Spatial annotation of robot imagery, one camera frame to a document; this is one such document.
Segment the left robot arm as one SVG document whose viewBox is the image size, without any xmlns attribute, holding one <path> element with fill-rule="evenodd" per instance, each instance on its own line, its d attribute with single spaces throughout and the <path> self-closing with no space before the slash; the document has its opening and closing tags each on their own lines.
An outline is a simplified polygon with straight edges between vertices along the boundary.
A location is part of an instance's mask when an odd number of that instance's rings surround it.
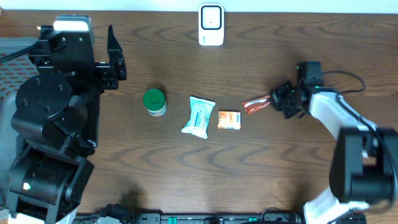
<svg viewBox="0 0 398 224">
<path fill-rule="evenodd" d="M 94 166 L 100 98 L 127 77 L 123 50 L 108 31 L 107 62 L 97 62 L 88 30 L 43 26 L 25 49 L 37 74 L 16 95 L 12 128 L 21 151 L 9 170 L 6 208 L 18 222 L 57 223 L 73 214 Z"/>
</svg>

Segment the red snack bar wrapper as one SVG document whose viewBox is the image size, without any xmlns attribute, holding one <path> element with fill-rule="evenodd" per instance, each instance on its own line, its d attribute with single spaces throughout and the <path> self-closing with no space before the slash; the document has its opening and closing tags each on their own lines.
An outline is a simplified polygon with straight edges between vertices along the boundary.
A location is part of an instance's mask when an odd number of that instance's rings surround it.
<svg viewBox="0 0 398 224">
<path fill-rule="evenodd" d="M 242 102 L 242 106 L 247 114 L 252 114 L 267 107 L 271 103 L 271 96 L 266 95 L 249 101 Z"/>
</svg>

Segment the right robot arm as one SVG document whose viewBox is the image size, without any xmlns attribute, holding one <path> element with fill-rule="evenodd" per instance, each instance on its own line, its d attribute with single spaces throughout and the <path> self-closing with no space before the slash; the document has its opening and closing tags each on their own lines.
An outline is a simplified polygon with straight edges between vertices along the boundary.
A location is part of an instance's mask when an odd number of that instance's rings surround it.
<svg viewBox="0 0 398 224">
<path fill-rule="evenodd" d="M 373 203 L 397 202 L 397 131 L 380 128 L 355 111 L 344 93 L 324 85 L 320 62 L 300 62 L 297 84 L 270 92 L 271 105 L 286 119 L 319 120 L 336 139 L 329 186 L 304 204 L 301 223 L 349 223 Z"/>
</svg>

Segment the teal snack packet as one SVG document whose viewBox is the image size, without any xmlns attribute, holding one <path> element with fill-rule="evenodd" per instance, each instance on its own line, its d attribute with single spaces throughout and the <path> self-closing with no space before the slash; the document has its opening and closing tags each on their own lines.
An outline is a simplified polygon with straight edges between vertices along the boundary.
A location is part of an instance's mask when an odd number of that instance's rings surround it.
<svg viewBox="0 0 398 224">
<path fill-rule="evenodd" d="M 192 134 L 196 137 L 207 139 L 207 128 L 210 122 L 211 112 L 216 103 L 194 96 L 190 97 L 190 119 L 182 128 L 181 132 Z"/>
</svg>

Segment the orange small packet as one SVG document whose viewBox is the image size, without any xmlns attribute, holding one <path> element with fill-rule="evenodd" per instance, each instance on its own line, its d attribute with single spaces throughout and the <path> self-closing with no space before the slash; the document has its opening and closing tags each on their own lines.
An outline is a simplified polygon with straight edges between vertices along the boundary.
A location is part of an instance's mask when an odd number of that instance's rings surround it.
<svg viewBox="0 0 398 224">
<path fill-rule="evenodd" d="M 237 111 L 219 111 L 218 128 L 239 130 L 241 128 L 241 113 Z"/>
</svg>

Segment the green lid jar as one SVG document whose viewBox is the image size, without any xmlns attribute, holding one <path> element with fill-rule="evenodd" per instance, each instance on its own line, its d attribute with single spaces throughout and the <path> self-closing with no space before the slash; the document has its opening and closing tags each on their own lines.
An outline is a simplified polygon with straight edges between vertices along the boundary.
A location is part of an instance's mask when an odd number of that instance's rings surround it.
<svg viewBox="0 0 398 224">
<path fill-rule="evenodd" d="M 163 116 L 167 111 L 165 96 L 158 89 L 147 90 L 143 96 L 143 103 L 151 116 Z"/>
</svg>

